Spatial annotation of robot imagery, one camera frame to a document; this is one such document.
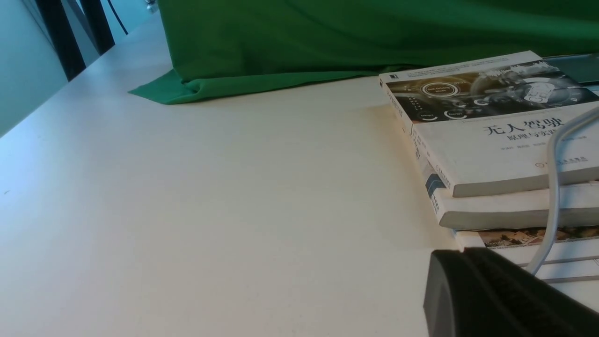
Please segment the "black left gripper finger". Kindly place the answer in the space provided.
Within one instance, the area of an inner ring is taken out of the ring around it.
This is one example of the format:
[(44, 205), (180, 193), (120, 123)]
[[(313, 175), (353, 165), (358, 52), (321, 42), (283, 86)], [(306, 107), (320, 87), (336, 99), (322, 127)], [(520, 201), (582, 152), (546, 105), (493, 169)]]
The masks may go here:
[(423, 304), (431, 337), (596, 337), (596, 311), (485, 248), (432, 251)]

